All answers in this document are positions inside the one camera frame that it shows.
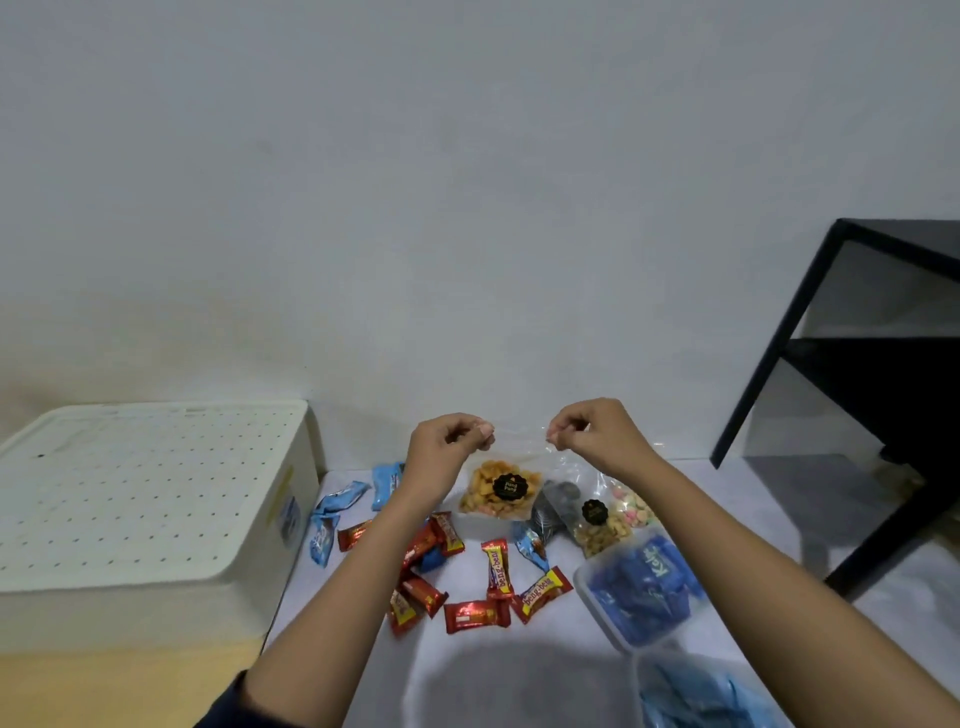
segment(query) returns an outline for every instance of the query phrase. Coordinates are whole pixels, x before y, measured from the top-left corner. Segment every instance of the dark sleeve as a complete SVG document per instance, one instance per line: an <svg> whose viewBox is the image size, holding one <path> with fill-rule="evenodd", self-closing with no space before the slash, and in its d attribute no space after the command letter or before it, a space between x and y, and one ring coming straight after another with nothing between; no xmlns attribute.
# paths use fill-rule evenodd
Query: dark sleeve
<svg viewBox="0 0 960 728"><path fill-rule="evenodd" d="M264 716L241 703L240 687L246 675L244 670L236 676L194 728L297 728L282 720Z"/></svg>

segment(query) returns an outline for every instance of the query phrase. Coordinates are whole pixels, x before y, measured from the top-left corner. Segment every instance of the red candy wrapper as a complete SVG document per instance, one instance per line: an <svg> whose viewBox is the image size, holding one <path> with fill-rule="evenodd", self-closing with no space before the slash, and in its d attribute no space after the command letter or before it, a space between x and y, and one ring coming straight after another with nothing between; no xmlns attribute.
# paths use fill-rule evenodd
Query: red candy wrapper
<svg viewBox="0 0 960 728"><path fill-rule="evenodd" d="M446 634L474 627L509 627L510 607L505 601L462 601L445 604Z"/></svg>
<svg viewBox="0 0 960 728"><path fill-rule="evenodd" d="M387 616L390 618L390 628L394 630L397 637L402 637L423 619L423 615L414 609L406 597L396 589L394 589L393 596L390 597L390 610L387 612Z"/></svg>
<svg viewBox="0 0 960 728"><path fill-rule="evenodd" d="M514 585L510 583L507 540L493 539L484 542L480 547L487 554L487 560L490 562L487 599L510 599L514 596Z"/></svg>
<svg viewBox="0 0 960 728"><path fill-rule="evenodd" d="M362 523L352 525L350 528L344 528L343 530L337 531L337 544L340 545L340 550L349 551L356 546L357 541L360 540L360 537L363 536L364 531L370 527L371 523L372 521L364 521Z"/></svg>
<svg viewBox="0 0 960 728"><path fill-rule="evenodd" d="M426 579L421 579L409 571L400 576L400 589L419 602L431 619L450 596L447 592L441 592Z"/></svg>
<svg viewBox="0 0 960 728"><path fill-rule="evenodd" d="M420 530L417 531L417 535L414 536L414 540L410 542L410 545L407 547L407 552L403 555L404 570L409 569L415 561L421 559L424 553L436 545L437 534L434 533L430 521L427 521L420 527Z"/></svg>
<svg viewBox="0 0 960 728"><path fill-rule="evenodd" d="M544 606L571 589L573 587L567 581L564 573L554 567L537 579L526 592L520 596L514 596L510 603L513 605L516 615L520 617L520 621L526 624L530 621L530 617Z"/></svg>
<svg viewBox="0 0 960 728"><path fill-rule="evenodd" d="M460 540L456 530L453 528L453 518L449 511L441 511L430 517L433 522L433 530L437 532L437 539L440 541L440 553L444 556L452 556L460 553L467 545Z"/></svg>

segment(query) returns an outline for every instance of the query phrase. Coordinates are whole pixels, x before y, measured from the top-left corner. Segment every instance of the black round label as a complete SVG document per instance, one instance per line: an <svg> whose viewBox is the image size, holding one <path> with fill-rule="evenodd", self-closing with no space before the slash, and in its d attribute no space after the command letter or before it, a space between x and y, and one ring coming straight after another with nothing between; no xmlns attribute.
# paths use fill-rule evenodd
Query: black round label
<svg viewBox="0 0 960 728"><path fill-rule="evenodd" d="M584 521L590 525L603 525L607 522L607 506L602 501L592 498L584 503L582 508Z"/></svg>
<svg viewBox="0 0 960 728"><path fill-rule="evenodd" d="M493 482L493 494L500 500L520 500L527 495L527 481L522 475L507 473Z"/></svg>

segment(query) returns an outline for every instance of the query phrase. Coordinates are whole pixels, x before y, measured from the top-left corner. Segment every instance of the forearm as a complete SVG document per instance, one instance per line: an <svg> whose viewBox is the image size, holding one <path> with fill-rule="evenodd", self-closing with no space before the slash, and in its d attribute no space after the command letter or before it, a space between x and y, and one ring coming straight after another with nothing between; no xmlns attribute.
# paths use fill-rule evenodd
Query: forearm
<svg viewBox="0 0 960 728"><path fill-rule="evenodd" d="M671 465L644 454L627 484L798 728L960 724L960 704L868 619Z"/></svg>
<svg viewBox="0 0 960 728"><path fill-rule="evenodd" d="M429 515L405 494L397 490L340 567L253 665L245 682L253 706L296 725L341 725L406 547Z"/></svg>

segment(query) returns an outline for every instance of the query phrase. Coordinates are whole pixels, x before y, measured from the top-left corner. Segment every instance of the person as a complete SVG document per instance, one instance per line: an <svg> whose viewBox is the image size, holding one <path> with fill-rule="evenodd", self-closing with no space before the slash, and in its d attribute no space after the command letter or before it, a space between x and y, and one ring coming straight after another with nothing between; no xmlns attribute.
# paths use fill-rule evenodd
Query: person
<svg viewBox="0 0 960 728"><path fill-rule="evenodd" d="M960 703L850 604L744 527L657 455L617 400L571 404L547 440L643 498L750 665L799 728L960 725ZM199 728L340 726L387 611L404 550L493 426L420 423L396 492L341 566Z"/></svg>

